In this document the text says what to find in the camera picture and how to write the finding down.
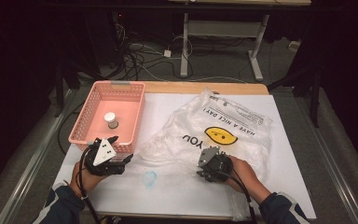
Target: person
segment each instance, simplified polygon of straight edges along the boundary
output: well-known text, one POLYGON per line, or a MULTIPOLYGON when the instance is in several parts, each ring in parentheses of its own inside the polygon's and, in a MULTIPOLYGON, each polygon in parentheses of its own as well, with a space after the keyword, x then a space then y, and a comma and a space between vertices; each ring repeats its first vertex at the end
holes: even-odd
MULTIPOLYGON (((236 157, 229 156, 236 172, 232 176, 241 180, 248 189, 249 195, 259 205, 262 218, 269 223, 309 223, 301 207, 285 193, 270 192, 257 178, 252 166, 236 157)), ((79 214, 84 209, 82 194, 78 186, 79 162, 72 172, 70 183, 55 185, 48 194, 45 207, 33 223, 79 223, 79 214)), ((83 187, 91 192, 107 176, 92 175, 87 169, 82 170, 83 187)), ((228 179, 225 184, 238 192, 241 188, 233 180, 228 179)))

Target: blue sleeve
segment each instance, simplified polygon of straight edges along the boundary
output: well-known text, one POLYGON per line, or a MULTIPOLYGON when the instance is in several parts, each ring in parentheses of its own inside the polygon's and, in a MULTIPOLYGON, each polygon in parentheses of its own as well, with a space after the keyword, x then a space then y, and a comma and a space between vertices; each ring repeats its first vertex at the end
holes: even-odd
POLYGON ((58 184, 53 186, 48 193, 45 207, 33 223, 79 223, 79 213, 84 207, 83 201, 69 186, 58 184))
POLYGON ((261 216, 268 224, 309 223, 298 203, 284 193, 271 193, 259 206, 261 216))

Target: plastic basket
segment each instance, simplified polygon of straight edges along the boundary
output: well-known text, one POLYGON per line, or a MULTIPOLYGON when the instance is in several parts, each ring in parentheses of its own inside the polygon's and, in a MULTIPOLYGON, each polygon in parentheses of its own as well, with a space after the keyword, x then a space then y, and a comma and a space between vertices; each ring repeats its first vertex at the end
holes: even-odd
POLYGON ((118 140, 112 147, 118 159, 126 157, 135 150, 144 104, 143 82, 97 81, 92 85, 68 140, 84 150, 97 137, 116 135, 118 140), (110 129, 103 118, 108 112, 116 114, 118 126, 115 129, 110 129))

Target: plastic bag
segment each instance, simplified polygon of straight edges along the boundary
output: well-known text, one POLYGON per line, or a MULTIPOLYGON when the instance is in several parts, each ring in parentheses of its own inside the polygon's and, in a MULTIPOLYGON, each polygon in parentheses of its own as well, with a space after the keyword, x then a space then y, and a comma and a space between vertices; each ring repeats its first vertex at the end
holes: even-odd
POLYGON ((248 161, 257 177, 263 179, 269 167, 271 122, 270 118, 206 89, 174 111, 162 130, 144 143, 138 153, 144 160, 175 163, 195 175, 201 150, 220 146, 228 155, 248 161))

